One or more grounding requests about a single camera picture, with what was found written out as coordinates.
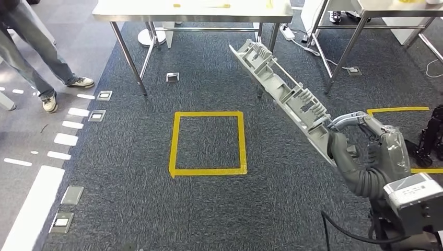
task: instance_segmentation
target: white sneaker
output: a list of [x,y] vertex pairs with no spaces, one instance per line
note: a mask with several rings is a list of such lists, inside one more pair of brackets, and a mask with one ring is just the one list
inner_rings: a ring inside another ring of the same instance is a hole
[[57,108],[59,105],[57,104],[57,101],[55,100],[55,97],[57,96],[57,93],[54,92],[54,94],[49,97],[42,99],[43,102],[43,109],[48,113],[53,113],[57,111]]
[[91,88],[95,85],[94,80],[87,77],[79,77],[77,81],[68,85],[68,87]]

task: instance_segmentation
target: person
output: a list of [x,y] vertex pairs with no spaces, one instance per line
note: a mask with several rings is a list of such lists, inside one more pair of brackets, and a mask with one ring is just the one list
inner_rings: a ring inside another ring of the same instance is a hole
[[67,87],[91,88],[94,80],[76,76],[57,52],[54,44],[36,25],[36,20],[23,0],[0,0],[0,57],[14,68],[39,93],[46,112],[57,111],[57,93],[25,60],[14,44],[6,27],[15,32],[41,56],[42,60]]

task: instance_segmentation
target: yellow tape square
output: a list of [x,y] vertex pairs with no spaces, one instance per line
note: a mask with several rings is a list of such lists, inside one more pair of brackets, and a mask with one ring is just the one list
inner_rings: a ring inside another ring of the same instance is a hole
[[[237,117],[238,121],[238,146],[240,156],[239,168],[210,168],[210,169],[176,169],[177,146],[179,143],[179,127],[181,117]],[[171,156],[169,158],[169,173],[175,176],[201,176],[201,175],[242,175],[246,169],[246,143],[244,139],[244,121],[241,111],[177,111],[174,116],[172,130]]]

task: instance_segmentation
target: white floor marking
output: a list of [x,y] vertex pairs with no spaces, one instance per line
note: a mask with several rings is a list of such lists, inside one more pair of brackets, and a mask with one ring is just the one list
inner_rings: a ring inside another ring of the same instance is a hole
[[77,144],[78,137],[64,134],[64,133],[57,133],[54,139],[54,143],[61,144],[61,145],[69,145],[69,146],[75,146]]
[[32,251],[54,203],[64,173],[65,170],[60,168],[40,168],[2,251]]
[[5,158],[3,161],[6,163],[16,164],[20,166],[32,166],[31,162],[19,161],[18,159],[13,159],[13,158]]
[[64,160],[66,160],[66,161],[68,161],[68,160],[71,159],[71,156],[70,156],[69,154],[66,154],[66,153],[58,153],[58,152],[52,152],[52,151],[49,151],[49,152],[48,152],[48,157],[64,159]]
[[81,116],[81,117],[89,116],[89,111],[85,109],[70,108],[68,113],[70,115]]
[[83,128],[82,123],[76,123],[76,122],[71,122],[71,121],[63,121],[62,126],[74,128],[74,129],[82,129]]
[[25,91],[24,90],[19,90],[19,89],[14,89],[13,93],[17,93],[17,94],[23,94]]
[[86,99],[96,99],[94,95],[86,95],[86,94],[77,94],[77,97],[86,98]]

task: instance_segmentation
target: table top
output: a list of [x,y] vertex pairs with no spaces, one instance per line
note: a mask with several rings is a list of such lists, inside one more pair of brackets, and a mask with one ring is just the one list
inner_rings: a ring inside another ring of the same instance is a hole
[[102,21],[291,22],[289,0],[99,0]]
[[428,4],[425,0],[404,3],[400,0],[352,0],[353,6],[367,17],[441,17],[443,4]]

